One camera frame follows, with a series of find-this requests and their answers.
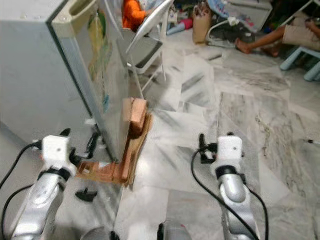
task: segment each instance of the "chair leg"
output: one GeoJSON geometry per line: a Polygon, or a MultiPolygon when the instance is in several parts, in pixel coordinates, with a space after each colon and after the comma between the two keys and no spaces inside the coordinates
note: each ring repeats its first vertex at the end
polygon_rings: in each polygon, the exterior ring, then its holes
{"type": "Polygon", "coordinates": [[[291,64],[293,64],[294,61],[298,58],[301,51],[302,51],[302,48],[298,47],[297,50],[291,53],[290,56],[288,56],[287,59],[280,65],[280,69],[284,71],[288,70],[291,64]]]}
{"type": "Polygon", "coordinates": [[[145,99],[145,98],[144,98],[144,95],[143,95],[143,93],[142,93],[141,86],[140,86],[140,82],[139,82],[139,78],[138,78],[138,74],[137,74],[137,70],[136,70],[136,65],[134,64],[134,61],[133,61],[133,59],[132,59],[131,54],[129,55],[129,57],[130,57],[131,68],[132,68],[132,72],[133,72],[135,84],[136,84],[136,86],[137,86],[138,89],[139,89],[140,97],[141,97],[142,99],[145,99]]]}
{"type": "Polygon", "coordinates": [[[304,76],[304,80],[310,82],[313,81],[314,78],[318,75],[318,73],[320,72],[320,61],[314,65],[313,68],[311,68],[304,76]]]}
{"type": "Polygon", "coordinates": [[[164,82],[167,81],[167,77],[166,77],[166,72],[165,72],[165,66],[164,66],[164,55],[163,53],[161,52],[161,66],[162,66],[162,73],[163,73],[163,80],[164,82]]]}

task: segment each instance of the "black cable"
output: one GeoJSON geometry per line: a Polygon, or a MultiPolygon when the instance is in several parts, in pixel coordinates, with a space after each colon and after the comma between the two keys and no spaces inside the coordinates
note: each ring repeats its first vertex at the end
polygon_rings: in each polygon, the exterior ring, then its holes
{"type": "Polygon", "coordinates": [[[5,217],[6,217],[6,211],[8,208],[8,205],[10,203],[10,201],[15,197],[15,195],[17,195],[18,193],[22,192],[23,190],[26,190],[28,188],[30,188],[33,184],[28,185],[28,186],[24,186],[20,189],[18,189],[17,191],[15,191],[14,193],[12,193],[9,198],[6,200],[3,210],[2,210],[2,215],[1,215],[1,234],[2,234],[2,239],[6,240],[5,237],[5,217]]]}
{"type": "Polygon", "coordinates": [[[18,156],[16,156],[16,159],[14,161],[14,163],[12,164],[11,168],[9,169],[9,171],[7,172],[7,174],[4,176],[4,178],[2,179],[1,183],[0,183],[0,190],[3,187],[3,185],[5,184],[5,181],[8,179],[8,177],[10,176],[10,174],[12,173],[12,171],[14,170],[15,166],[17,165],[17,163],[19,162],[19,159],[21,157],[21,155],[28,149],[31,147],[37,147],[38,142],[34,142],[34,143],[30,143],[27,146],[25,146],[24,148],[21,149],[21,151],[19,152],[18,156]]]}
{"type": "Polygon", "coordinates": [[[265,202],[262,200],[262,198],[255,193],[254,191],[252,191],[250,188],[248,188],[250,193],[252,193],[252,195],[254,195],[261,203],[262,208],[263,208],[263,212],[264,212],[264,224],[265,224],[265,233],[264,233],[264,239],[268,240],[269,239],[269,217],[268,217],[268,211],[267,211],[267,207],[265,205],[265,202]]]}
{"type": "Polygon", "coordinates": [[[214,197],[222,206],[224,206],[226,209],[228,209],[245,227],[246,229],[248,229],[248,231],[252,234],[253,238],[255,240],[259,240],[258,236],[256,235],[255,231],[231,208],[229,207],[227,204],[225,204],[225,202],[216,194],[214,194],[209,188],[207,188],[196,176],[195,174],[195,170],[194,170],[194,162],[195,162],[195,158],[197,153],[199,153],[199,151],[201,151],[204,147],[197,149],[193,155],[192,155],[192,159],[191,159],[191,173],[193,178],[195,179],[195,181],[208,193],[210,194],[212,197],[214,197]]]}

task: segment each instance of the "plastic stool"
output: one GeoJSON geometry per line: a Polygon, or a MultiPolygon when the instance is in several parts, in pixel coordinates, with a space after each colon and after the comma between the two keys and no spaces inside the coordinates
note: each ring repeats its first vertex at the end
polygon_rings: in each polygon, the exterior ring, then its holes
{"type": "MultiPolygon", "coordinates": [[[[312,55],[320,60],[320,52],[308,49],[306,47],[300,46],[298,47],[281,65],[281,70],[288,70],[290,66],[294,63],[294,61],[298,58],[300,53],[306,53],[312,55]]],[[[304,76],[304,80],[313,81],[314,78],[320,73],[320,61],[316,65],[314,65],[304,76]]]]}

